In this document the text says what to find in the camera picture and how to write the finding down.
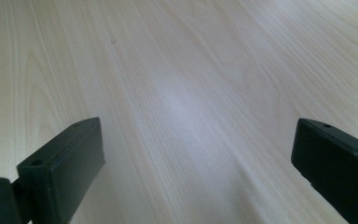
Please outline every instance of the light wood surface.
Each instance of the light wood surface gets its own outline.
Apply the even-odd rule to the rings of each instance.
[[[0,0],[0,176],[97,116],[74,224],[345,223],[290,155],[358,137],[358,1]]]

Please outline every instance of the laminate tabletop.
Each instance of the laminate tabletop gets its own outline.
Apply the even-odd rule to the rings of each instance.
[[[290,156],[358,138],[358,1],[0,0],[0,176],[93,117],[71,223],[346,223]]]

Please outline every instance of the wooden desk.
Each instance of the wooden desk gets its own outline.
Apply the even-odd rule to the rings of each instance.
[[[290,155],[358,137],[358,1],[0,0],[0,176],[97,116],[74,224],[345,223]]]

